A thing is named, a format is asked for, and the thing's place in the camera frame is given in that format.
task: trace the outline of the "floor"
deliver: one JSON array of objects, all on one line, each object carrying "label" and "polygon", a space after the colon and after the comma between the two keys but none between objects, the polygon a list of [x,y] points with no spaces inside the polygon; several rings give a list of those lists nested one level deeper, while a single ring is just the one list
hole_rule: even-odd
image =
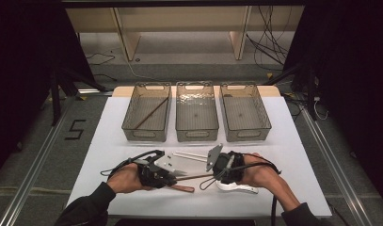
[{"label": "floor", "polygon": [[[262,33],[249,35],[258,40]],[[294,33],[274,35],[281,36],[279,43],[287,49]],[[255,53],[249,41],[246,41],[242,60],[235,60],[226,32],[143,33],[130,64],[124,59],[116,34],[80,34],[80,38],[96,81],[110,88],[132,86],[135,81],[146,79],[255,80],[263,83],[270,73],[279,74],[276,70],[281,69],[273,59],[259,51]],[[291,93],[292,78],[279,82],[278,88],[295,99],[302,99],[303,93]],[[89,89],[84,84],[77,86]],[[47,99],[23,138],[21,150],[14,151],[0,171],[0,222],[7,210],[15,207],[11,208],[15,213],[11,220],[14,225],[52,225],[66,205],[108,95],[82,94],[71,99],[61,93],[61,98],[65,120],[59,129],[51,126],[52,103]],[[288,102],[288,106],[328,204],[337,211],[327,221],[333,225],[345,225],[343,221],[346,221],[349,225],[382,226],[383,201],[353,157],[330,112],[326,117],[327,110],[318,104],[317,114],[322,120],[311,121],[303,105]],[[79,139],[68,139],[77,136],[70,131],[75,121],[83,133]],[[54,140],[45,143],[53,133],[56,133]],[[18,198],[18,191],[26,183],[30,185],[26,191],[28,195]],[[20,198],[22,201],[18,205],[12,202]],[[108,225],[114,225],[117,220],[111,218]],[[257,219],[256,224],[270,225],[270,222],[268,218]],[[284,225],[280,218],[277,224]]]}]

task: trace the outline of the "stick inside bin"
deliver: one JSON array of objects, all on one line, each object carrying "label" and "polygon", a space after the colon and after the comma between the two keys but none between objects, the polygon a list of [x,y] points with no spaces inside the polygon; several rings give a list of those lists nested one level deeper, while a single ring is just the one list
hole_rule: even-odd
[{"label": "stick inside bin", "polygon": [[153,112],[155,112],[167,100],[168,97],[165,98],[165,100],[161,104],[159,104],[153,111],[151,111],[150,114],[148,114],[141,122],[139,122],[134,129],[138,129],[138,127],[140,127],[142,123],[144,123],[144,121],[146,121],[153,114]]}]

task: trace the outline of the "person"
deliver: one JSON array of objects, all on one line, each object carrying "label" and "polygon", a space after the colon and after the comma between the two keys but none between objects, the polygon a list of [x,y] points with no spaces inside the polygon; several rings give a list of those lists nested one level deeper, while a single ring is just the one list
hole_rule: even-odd
[{"label": "person", "polygon": [[[251,164],[263,162],[264,160],[260,158],[258,153],[254,153],[244,155],[244,161],[245,164]],[[237,184],[268,189],[284,209],[281,215],[289,226],[330,225],[327,221],[316,218],[306,203],[300,203],[286,181],[268,166],[244,169],[243,179]],[[68,205],[59,216],[55,226],[106,225],[107,209],[116,194],[151,189],[152,187],[143,186],[140,183],[136,164],[126,165],[118,170],[106,183],[101,182],[91,195],[78,198]],[[127,220],[120,220],[120,225],[126,225]]]}]

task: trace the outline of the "wooden handle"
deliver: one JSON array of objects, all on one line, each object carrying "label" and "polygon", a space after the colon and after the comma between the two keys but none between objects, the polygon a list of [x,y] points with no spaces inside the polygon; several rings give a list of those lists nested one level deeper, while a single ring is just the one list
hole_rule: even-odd
[{"label": "wooden handle", "polygon": [[190,193],[194,193],[194,191],[195,191],[195,188],[192,187],[192,186],[177,186],[177,185],[174,185],[174,186],[170,186],[170,187],[173,188],[173,189],[176,189],[176,190],[190,192]]}]

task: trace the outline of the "gray carpet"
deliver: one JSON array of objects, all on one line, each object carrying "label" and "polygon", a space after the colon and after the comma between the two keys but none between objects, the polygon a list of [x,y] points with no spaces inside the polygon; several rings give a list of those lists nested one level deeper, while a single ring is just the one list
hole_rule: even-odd
[{"label": "gray carpet", "polygon": [[[133,76],[127,65],[92,66],[92,70],[95,74],[103,73],[118,79],[115,82],[105,76],[97,75],[97,82],[108,88],[133,85],[137,80],[146,81]],[[255,80],[258,83],[267,81],[265,70],[259,69],[256,65],[246,64],[135,65],[133,70],[138,75],[171,82],[213,80],[218,84],[221,81],[229,80]],[[288,92],[290,91],[288,85],[279,86],[279,89],[283,92]],[[88,88],[87,85],[81,83],[78,83],[77,86],[80,89]],[[58,134],[56,143],[34,184],[35,189],[46,188],[48,192],[40,193],[37,189],[32,191],[15,225],[52,225],[59,216],[81,169],[106,99],[106,96],[88,96],[86,100],[74,102]],[[290,114],[296,114],[297,108],[292,104],[288,105]],[[69,131],[74,120],[86,120],[76,124],[76,128],[84,129],[84,132],[80,139],[67,140],[65,139],[66,137],[77,136],[77,133]],[[44,109],[40,111],[37,119],[23,139],[23,149],[20,152],[12,153],[0,171],[0,188],[5,188],[3,191],[0,190],[0,218],[14,195],[15,187],[21,184],[38,154],[42,142],[51,129],[51,122],[52,103],[47,100]],[[342,163],[352,186],[358,192],[372,222],[374,225],[383,225],[383,201],[360,167],[359,161],[350,156],[349,147],[336,122],[332,118],[328,118],[318,123],[328,143],[330,143],[332,151]],[[341,213],[350,225],[357,225],[303,116],[300,115],[295,119],[295,126],[327,200]],[[114,225],[116,221],[117,218],[111,218],[108,225]],[[336,214],[328,221],[332,222],[333,225],[343,225],[341,218]],[[259,219],[257,223],[257,225],[270,225],[269,219]],[[284,225],[282,219],[278,219],[277,225]]]}]

